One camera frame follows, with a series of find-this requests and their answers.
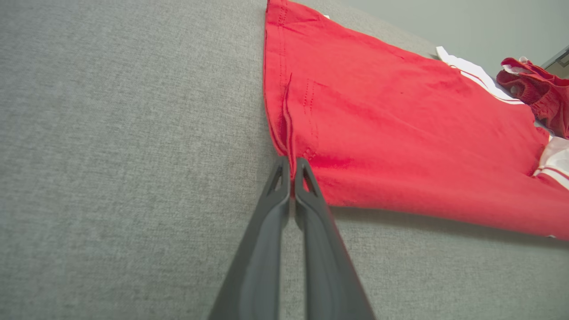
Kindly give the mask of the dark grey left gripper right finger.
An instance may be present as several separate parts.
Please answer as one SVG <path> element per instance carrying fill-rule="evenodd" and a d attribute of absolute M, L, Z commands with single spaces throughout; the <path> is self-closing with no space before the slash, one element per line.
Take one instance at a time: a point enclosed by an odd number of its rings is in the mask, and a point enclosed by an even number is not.
<path fill-rule="evenodd" d="M 296 164 L 294 196 L 296 222 L 304 237 L 306 318 L 375 319 L 309 162 L 297 158 Z"/>

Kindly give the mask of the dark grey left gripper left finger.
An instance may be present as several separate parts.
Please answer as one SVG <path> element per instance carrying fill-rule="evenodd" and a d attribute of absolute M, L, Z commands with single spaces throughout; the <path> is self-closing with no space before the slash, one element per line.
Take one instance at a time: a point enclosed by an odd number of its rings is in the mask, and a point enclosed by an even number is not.
<path fill-rule="evenodd" d="M 290 211 L 287 157 L 276 160 L 208 316 L 210 320 L 279 318 L 282 230 Z"/>

